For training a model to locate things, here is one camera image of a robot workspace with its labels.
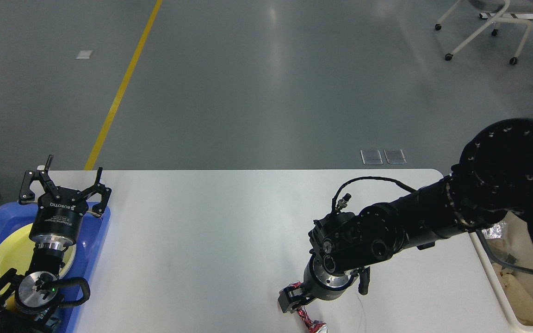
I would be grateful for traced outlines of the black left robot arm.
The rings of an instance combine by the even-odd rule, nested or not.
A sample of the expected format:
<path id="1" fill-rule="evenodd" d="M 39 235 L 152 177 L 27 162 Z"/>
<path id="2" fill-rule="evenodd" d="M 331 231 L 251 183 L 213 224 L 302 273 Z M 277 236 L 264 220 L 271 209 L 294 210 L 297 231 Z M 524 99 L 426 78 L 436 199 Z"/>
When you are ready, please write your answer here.
<path id="1" fill-rule="evenodd" d="M 87 214 L 103 217 L 112 190 L 101 183 L 102 167 L 84 190 L 55 185 L 49 175 L 51 154 L 43 169 L 24 173 L 20 205 L 36 204 L 28 239 L 34 243 L 27 270 L 9 268 L 0 277 L 0 333 L 52 333 L 55 312 L 87 302 L 91 289 L 84 277 L 61 278 L 65 252 L 78 242 Z"/>

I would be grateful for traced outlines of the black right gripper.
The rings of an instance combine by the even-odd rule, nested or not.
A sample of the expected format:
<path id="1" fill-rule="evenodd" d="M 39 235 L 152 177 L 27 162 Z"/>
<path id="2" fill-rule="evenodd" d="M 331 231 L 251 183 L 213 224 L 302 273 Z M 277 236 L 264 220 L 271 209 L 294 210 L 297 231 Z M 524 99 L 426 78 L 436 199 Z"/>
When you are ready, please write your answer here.
<path id="1" fill-rule="evenodd" d="M 353 285 L 357 276 L 335 276 L 328 273 L 320 260 L 311 255 L 303 272 L 303 283 L 291 283 L 279 291 L 278 304 L 282 313 L 294 313 L 315 299 L 334 301 Z"/>

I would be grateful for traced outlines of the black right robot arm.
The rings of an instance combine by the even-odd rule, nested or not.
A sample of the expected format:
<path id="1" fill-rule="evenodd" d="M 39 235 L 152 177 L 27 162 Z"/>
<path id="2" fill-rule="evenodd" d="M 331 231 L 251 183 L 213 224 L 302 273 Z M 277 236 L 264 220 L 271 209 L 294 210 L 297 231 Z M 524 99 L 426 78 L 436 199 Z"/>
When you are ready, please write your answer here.
<path id="1" fill-rule="evenodd" d="M 345 211 L 350 194 L 331 200 L 330 212 L 308 233 L 310 259 L 302 282 L 279 292 L 283 313 L 298 312 L 316 299 L 334 301 L 359 278 L 368 293 L 370 267 L 408 248 L 428 249 L 438 240 L 463 233 L 481 234 L 507 213 L 527 224 L 533 244 L 533 119 L 502 120 L 480 131 L 465 145 L 451 173 L 415 190 L 387 177 L 407 195 L 375 203 L 355 214 Z"/>

